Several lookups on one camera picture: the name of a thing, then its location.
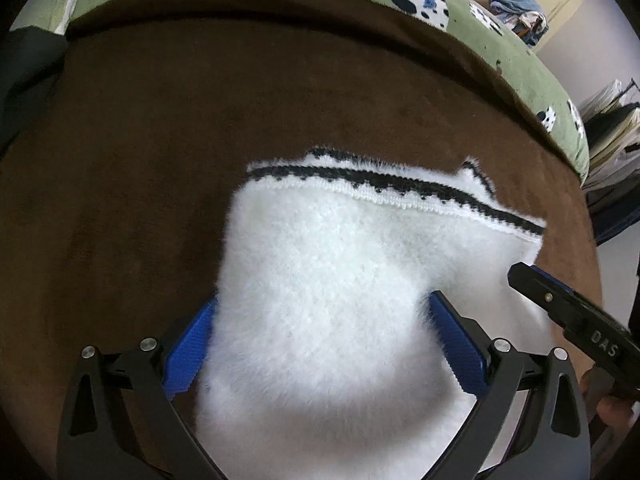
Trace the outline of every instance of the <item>white fuzzy garment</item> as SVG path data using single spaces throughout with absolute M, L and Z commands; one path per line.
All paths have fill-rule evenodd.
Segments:
M 442 290 L 490 337 L 548 353 L 546 316 L 507 284 L 512 264 L 534 262 L 544 222 L 498 204 L 471 159 L 449 175 L 314 150 L 248 171 L 226 227 L 199 441 L 230 480 L 419 480 L 475 402 L 425 297 Z

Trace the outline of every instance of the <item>dalmatian dog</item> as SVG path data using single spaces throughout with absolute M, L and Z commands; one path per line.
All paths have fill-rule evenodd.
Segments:
M 566 104 L 569 107 L 569 111 L 571 112 L 571 117 L 574 120 L 575 129 L 578 130 L 578 135 L 580 138 L 584 137 L 584 124 L 582 123 L 582 118 L 580 117 L 580 112 L 578 108 L 572 103 L 571 99 L 569 99 Z
M 391 0 L 403 12 L 429 23 L 440 30 L 447 30 L 449 9 L 445 0 Z
M 496 34 L 502 35 L 502 31 L 500 30 L 500 25 L 494 22 L 494 19 L 478 4 L 475 2 L 469 2 L 469 9 L 471 10 L 471 14 L 482 23 L 489 30 L 494 31 Z
M 554 129 L 554 124 L 556 124 L 556 112 L 554 109 L 550 106 L 546 109 L 546 112 L 538 112 L 537 117 L 540 119 L 547 133 L 551 133 L 551 130 Z

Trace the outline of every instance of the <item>pile of clothes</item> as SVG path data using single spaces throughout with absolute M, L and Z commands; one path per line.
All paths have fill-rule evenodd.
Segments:
M 589 143 L 584 183 L 598 245 L 640 220 L 640 103 L 614 81 L 580 110 Z
M 489 8 L 529 46 L 535 46 L 549 30 L 544 10 L 536 0 L 489 0 Z

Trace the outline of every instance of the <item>white wall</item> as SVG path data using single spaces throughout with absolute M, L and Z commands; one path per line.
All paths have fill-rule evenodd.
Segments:
M 614 79 L 640 84 L 640 40 L 614 0 L 585 0 L 537 54 L 576 103 Z M 640 223 L 598 248 L 604 307 L 625 324 L 639 254 Z
M 615 0 L 585 0 L 537 55 L 576 104 L 614 79 L 640 83 L 640 40 Z

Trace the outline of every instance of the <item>bed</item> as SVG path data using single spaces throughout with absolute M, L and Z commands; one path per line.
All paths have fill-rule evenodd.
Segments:
M 212 293 L 250 160 L 474 156 L 548 222 L 538 265 L 601 303 L 582 123 L 477 4 L 77 0 L 68 18 L 55 92 L 0 161 L 0 402 L 46 471 L 79 350 L 130 348 Z

